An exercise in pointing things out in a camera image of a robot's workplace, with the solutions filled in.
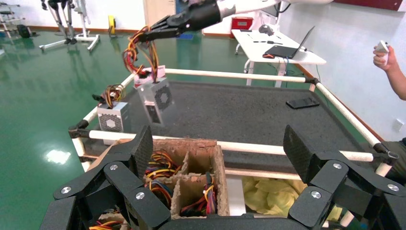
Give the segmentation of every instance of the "remote controller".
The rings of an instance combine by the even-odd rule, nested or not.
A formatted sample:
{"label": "remote controller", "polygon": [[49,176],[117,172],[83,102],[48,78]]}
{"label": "remote controller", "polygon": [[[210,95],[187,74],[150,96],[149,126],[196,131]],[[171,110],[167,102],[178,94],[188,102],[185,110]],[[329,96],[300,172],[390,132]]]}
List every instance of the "remote controller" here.
{"label": "remote controller", "polygon": [[387,42],[380,41],[377,48],[375,49],[376,51],[385,54],[385,56],[382,57],[382,59],[385,60],[385,65],[388,64],[388,55],[389,55],[388,47],[389,47],[389,45]]}

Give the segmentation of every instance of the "laptop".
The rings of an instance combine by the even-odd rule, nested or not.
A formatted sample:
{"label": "laptop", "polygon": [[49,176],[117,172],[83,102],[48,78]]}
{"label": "laptop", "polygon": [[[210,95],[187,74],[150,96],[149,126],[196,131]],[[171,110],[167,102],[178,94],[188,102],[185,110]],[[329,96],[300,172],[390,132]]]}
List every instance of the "laptop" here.
{"label": "laptop", "polygon": [[307,32],[306,37],[300,43],[298,48],[291,48],[291,47],[285,47],[285,46],[273,46],[268,51],[266,51],[265,54],[274,55],[276,57],[292,59],[296,55],[296,53],[300,50],[300,48],[303,46],[303,44],[306,42],[306,40],[308,39],[309,35],[311,34],[311,32],[313,31],[314,28],[315,28],[315,26],[313,26],[313,28],[311,28],[309,30],[309,32]]}

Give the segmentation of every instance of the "power outlet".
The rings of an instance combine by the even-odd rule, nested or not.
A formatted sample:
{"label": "power outlet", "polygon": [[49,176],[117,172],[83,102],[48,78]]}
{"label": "power outlet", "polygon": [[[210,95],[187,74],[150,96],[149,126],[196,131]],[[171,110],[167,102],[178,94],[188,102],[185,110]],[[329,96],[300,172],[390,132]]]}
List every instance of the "power outlet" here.
{"label": "power outlet", "polygon": [[394,121],[393,129],[394,129],[396,132],[400,132],[400,131],[402,130],[402,128],[403,128],[404,125],[405,125],[404,121],[402,121],[402,120],[400,120],[400,119],[398,118],[398,119],[396,119],[396,120]]}

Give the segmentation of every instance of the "wooden baseboard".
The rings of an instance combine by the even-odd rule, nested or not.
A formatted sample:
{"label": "wooden baseboard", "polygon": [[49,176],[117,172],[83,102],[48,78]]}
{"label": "wooden baseboard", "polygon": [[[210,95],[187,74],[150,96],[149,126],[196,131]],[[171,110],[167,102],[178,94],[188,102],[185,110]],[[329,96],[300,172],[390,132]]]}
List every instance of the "wooden baseboard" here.
{"label": "wooden baseboard", "polygon": [[[309,71],[307,71],[302,65],[300,65],[300,64],[295,64],[295,66],[296,66],[298,69],[300,69],[300,71],[303,72],[306,77],[308,77],[308,78],[314,78],[314,76],[313,76]],[[348,108],[338,97],[336,97],[336,98],[337,98],[337,100],[338,100],[339,102],[341,102],[341,103],[343,104],[344,107],[346,107],[346,109],[348,109],[348,111],[349,111],[352,115],[354,115],[355,118],[357,118],[357,119],[361,122],[361,124],[362,124],[363,126],[365,126],[365,127],[367,128],[368,131],[370,131],[379,141],[381,141],[381,142],[383,141],[383,138],[382,138],[381,136],[379,136],[369,125],[367,125],[363,120],[361,120],[361,118],[360,118],[359,116],[357,116],[352,110],[350,110],[350,108]]]}
{"label": "wooden baseboard", "polygon": [[212,33],[203,33],[204,36],[214,36],[214,37],[230,37],[231,34],[212,34]]}
{"label": "wooden baseboard", "polygon": [[295,66],[298,69],[300,69],[300,71],[303,72],[306,77],[314,78],[313,75],[309,71],[307,71],[302,65],[296,63]]}
{"label": "wooden baseboard", "polygon": [[[56,26],[36,26],[36,25],[30,25],[29,26],[31,30],[36,30],[36,31],[59,31],[59,28]],[[107,33],[109,32],[108,29],[101,29],[101,28],[87,28],[91,32],[97,32],[97,33]],[[74,28],[76,32],[82,32],[82,28]],[[127,29],[115,29],[117,33],[136,33],[139,30],[127,30]]]}

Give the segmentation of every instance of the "white door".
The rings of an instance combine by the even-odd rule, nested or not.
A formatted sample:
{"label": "white door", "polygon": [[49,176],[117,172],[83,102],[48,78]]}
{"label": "white door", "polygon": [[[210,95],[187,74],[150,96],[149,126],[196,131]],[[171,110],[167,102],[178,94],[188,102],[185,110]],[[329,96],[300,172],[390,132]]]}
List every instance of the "white door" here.
{"label": "white door", "polygon": [[176,13],[175,0],[144,0],[145,21],[148,25]]}

